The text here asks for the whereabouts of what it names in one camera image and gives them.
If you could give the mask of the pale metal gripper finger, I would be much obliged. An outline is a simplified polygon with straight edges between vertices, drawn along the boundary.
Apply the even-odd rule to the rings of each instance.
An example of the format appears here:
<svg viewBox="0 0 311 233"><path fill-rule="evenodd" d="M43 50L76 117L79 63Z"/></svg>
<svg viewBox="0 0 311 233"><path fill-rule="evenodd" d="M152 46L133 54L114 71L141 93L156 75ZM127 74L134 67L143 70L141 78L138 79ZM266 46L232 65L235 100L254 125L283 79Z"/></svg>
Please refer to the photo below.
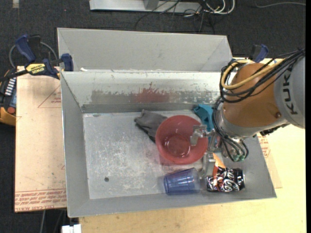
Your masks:
<svg viewBox="0 0 311 233"><path fill-rule="evenodd" d="M207 137L207 125L194 125L193 132L190 136L190 144L192 146L196 146L199 138L206 138Z"/></svg>
<svg viewBox="0 0 311 233"><path fill-rule="evenodd" d="M213 153L210 151L206 152L202 159L202 170L201 170L202 179L208 175L211 175L214 163L215 159Z"/></svg>

